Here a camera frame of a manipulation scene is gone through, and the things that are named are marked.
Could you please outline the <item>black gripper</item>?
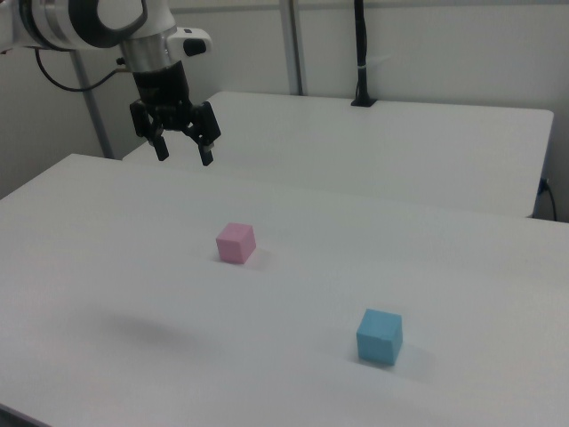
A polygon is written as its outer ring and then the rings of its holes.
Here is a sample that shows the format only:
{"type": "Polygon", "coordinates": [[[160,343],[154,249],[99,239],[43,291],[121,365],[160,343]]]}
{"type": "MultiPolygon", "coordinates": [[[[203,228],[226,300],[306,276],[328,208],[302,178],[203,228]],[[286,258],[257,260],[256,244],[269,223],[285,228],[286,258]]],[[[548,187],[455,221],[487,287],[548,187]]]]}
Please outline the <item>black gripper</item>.
{"type": "Polygon", "coordinates": [[[169,157],[165,129],[182,131],[196,143],[202,165],[210,165],[214,141],[221,131],[209,101],[192,106],[182,62],[157,71],[134,72],[132,76],[140,96],[130,105],[134,130],[155,149],[158,160],[169,157]]]}

